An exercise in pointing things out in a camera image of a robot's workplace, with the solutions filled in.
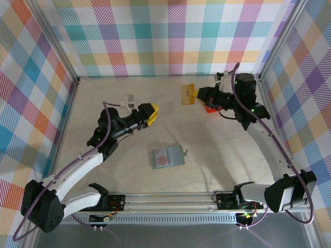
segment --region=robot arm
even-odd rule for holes
[[[118,147],[117,139],[134,130],[149,127],[157,117],[159,108],[152,103],[144,103],[138,106],[138,110],[124,118],[119,117],[116,109],[110,107],[108,111],[111,116],[111,132],[106,141],[102,143],[107,133],[108,119],[106,110],[103,110],[98,119],[99,127],[87,142],[88,146],[97,147],[80,160],[73,162],[70,169],[62,174],[54,173],[42,182],[30,181],[24,190],[21,213],[26,215],[36,197],[41,195],[28,219],[44,232],[50,232],[56,228],[66,216],[87,207],[97,206],[105,209],[108,204],[108,190],[102,186],[92,183],[88,187],[74,193],[69,190],[89,171],[106,160]],[[46,185],[54,182],[48,189]]]
[[[193,93],[193,96],[208,107],[234,111],[235,119],[242,124],[244,130],[255,140],[266,158],[275,181],[272,185],[261,185],[253,182],[237,185],[235,193],[238,196],[238,204],[246,201],[261,202],[267,204],[273,212],[285,211],[307,204],[308,198],[303,185],[288,167],[288,162],[274,142],[274,139],[280,140],[278,135],[269,134],[263,125],[240,106],[232,93],[220,90],[222,85],[219,85],[218,82],[224,82],[222,77],[227,77],[227,73],[216,74],[215,87],[200,88]],[[270,114],[266,108],[256,102],[255,89],[256,81],[252,74],[240,73],[236,75],[235,91],[242,104],[260,119],[269,120]],[[281,145],[286,154],[291,157],[284,145]],[[302,167],[294,161],[292,161],[292,164],[297,171],[301,171],[300,176],[311,194],[316,183],[316,176],[313,172],[302,170]]]

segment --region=yellow card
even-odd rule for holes
[[[194,97],[192,96],[194,92],[194,84],[182,85],[180,90],[182,92],[182,105],[194,104]]]

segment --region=plaid wall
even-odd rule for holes
[[[0,247],[23,219],[25,185],[46,175],[64,124],[72,79],[23,0],[0,6]]]
[[[317,176],[317,220],[331,245],[331,1],[311,0],[265,86],[280,134],[294,158]]]
[[[39,0],[81,76],[256,73],[295,2]]]

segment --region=plaid fabric backdrop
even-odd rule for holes
[[[330,0],[308,3],[265,86],[287,148],[317,176],[315,213],[331,246],[330,13]]]
[[[0,247],[18,245],[24,187],[52,164],[73,86],[24,1],[1,1]]]
[[[39,0],[81,76],[256,73],[295,2]]]

